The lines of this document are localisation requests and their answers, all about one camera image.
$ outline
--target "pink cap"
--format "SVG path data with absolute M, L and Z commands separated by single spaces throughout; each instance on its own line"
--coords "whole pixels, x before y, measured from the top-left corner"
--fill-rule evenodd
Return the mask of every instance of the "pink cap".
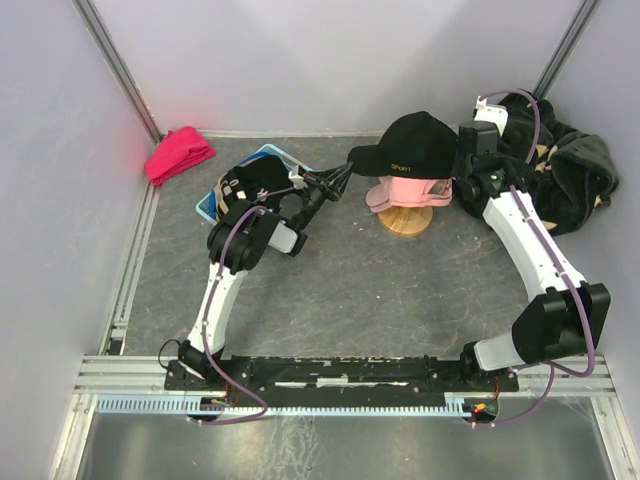
M 445 182 L 442 193 L 430 193 L 438 182 Z M 421 180 L 416 178 L 380 177 L 380 185 L 367 192 L 367 205 L 372 212 L 396 207 L 444 207 L 451 202 L 451 179 Z

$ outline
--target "black cable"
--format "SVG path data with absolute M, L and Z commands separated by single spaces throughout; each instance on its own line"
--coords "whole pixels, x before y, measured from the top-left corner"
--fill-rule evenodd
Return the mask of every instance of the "black cable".
M 178 348 L 180 348 L 180 341 L 176 340 L 175 338 L 170 338 L 169 340 L 167 340 L 166 342 L 164 342 L 162 344 L 162 346 L 160 347 L 160 351 L 158 352 L 158 363 L 160 364 L 160 366 L 162 368 L 164 368 L 165 370 L 169 370 L 169 367 L 165 367 L 164 365 L 162 365 L 162 361 L 160 360 L 160 356 L 162 355 L 162 351 L 166 348 L 167 345 L 169 345 L 171 342 L 176 342 L 178 344 Z

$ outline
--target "pink towel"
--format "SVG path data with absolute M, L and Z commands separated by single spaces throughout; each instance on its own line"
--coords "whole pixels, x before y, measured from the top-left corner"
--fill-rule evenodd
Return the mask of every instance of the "pink towel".
M 193 127 L 182 127 L 177 132 L 169 132 L 144 164 L 149 181 L 160 185 L 169 178 L 191 168 L 207 158 L 213 157 L 216 151 Z

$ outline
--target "wooden stand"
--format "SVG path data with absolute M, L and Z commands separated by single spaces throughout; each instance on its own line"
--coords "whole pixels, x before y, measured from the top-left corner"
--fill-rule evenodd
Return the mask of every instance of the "wooden stand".
M 433 220 L 433 207 L 391 207 L 378 214 L 384 228 L 401 237 L 415 237 Z

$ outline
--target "white wall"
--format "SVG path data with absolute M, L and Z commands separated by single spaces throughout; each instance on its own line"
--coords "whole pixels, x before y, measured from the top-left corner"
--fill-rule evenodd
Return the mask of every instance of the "white wall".
M 94 3 L 164 131 L 356 132 L 533 88 L 581 2 Z
M 68 0 L 0 16 L 0 477 L 49 472 L 96 353 L 148 138 Z
M 621 184 L 610 208 L 561 238 L 567 257 L 592 283 L 603 282 L 612 304 L 603 352 L 640 446 L 640 2 L 607 0 L 553 86 L 549 99 L 562 121 L 601 135 L 609 144 Z

